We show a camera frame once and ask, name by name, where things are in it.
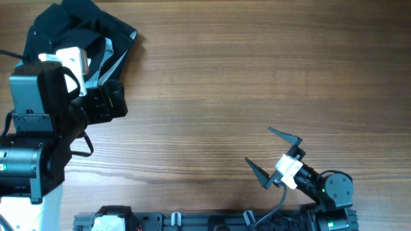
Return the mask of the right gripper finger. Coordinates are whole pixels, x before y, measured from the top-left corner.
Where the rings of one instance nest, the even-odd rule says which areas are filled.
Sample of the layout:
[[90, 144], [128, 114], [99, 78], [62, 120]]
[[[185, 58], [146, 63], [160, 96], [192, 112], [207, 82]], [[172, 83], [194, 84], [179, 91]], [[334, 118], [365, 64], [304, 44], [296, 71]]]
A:
[[288, 142], [289, 144], [291, 144], [292, 146], [299, 146], [302, 142], [302, 139], [296, 135], [292, 135], [289, 133], [285, 133], [285, 132], [281, 132], [279, 130], [276, 130], [272, 127], [268, 127], [268, 129], [276, 134], [278, 137], [282, 138], [284, 141]]
[[270, 175], [265, 170], [256, 165], [253, 161], [251, 161], [248, 157], [245, 157], [245, 161], [253, 170], [261, 186], [265, 189], [268, 189], [270, 187], [268, 184], [270, 180]]

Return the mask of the black polo shirt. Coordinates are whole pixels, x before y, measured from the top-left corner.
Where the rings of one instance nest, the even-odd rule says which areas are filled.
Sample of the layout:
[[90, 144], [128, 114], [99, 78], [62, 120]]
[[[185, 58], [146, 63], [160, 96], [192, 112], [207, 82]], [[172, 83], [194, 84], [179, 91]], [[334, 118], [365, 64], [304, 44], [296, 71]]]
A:
[[63, 1], [52, 4], [36, 17], [30, 26], [23, 56], [29, 61], [38, 60], [41, 53], [55, 54], [59, 49], [79, 47], [89, 58], [90, 80], [100, 71], [107, 41], [98, 32], [101, 22], [98, 11], [90, 1]]

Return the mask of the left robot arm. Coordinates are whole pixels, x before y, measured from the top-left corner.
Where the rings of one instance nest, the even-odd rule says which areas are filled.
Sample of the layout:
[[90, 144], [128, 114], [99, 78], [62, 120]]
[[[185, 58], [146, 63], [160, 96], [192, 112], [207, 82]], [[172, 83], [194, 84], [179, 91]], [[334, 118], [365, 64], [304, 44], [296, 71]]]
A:
[[18, 66], [10, 77], [14, 108], [1, 134], [1, 229], [58, 230], [71, 144], [91, 124], [127, 114], [124, 86], [109, 80], [82, 96], [59, 62]]

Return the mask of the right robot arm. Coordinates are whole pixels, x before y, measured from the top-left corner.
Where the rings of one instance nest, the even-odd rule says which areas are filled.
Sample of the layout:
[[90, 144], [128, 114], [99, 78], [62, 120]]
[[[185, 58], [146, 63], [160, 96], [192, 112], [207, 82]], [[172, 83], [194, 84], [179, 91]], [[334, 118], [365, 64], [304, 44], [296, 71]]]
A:
[[[358, 230], [356, 212], [351, 209], [353, 178], [337, 170], [316, 172], [302, 161], [306, 152], [300, 147], [300, 137], [272, 127], [268, 129], [291, 144], [291, 148], [275, 165], [274, 173], [268, 174], [247, 157], [245, 161], [263, 188], [269, 189], [273, 185], [281, 187], [283, 197], [274, 209], [258, 220], [254, 218], [252, 211], [245, 211], [243, 216], [247, 228], [257, 230], [258, 226], [269, 222], [273, 225], [273, 230]], [[289, 189], [301, 191], [313, 203], [301, 205], [299, 210], [291, 212], [282, 210]]]

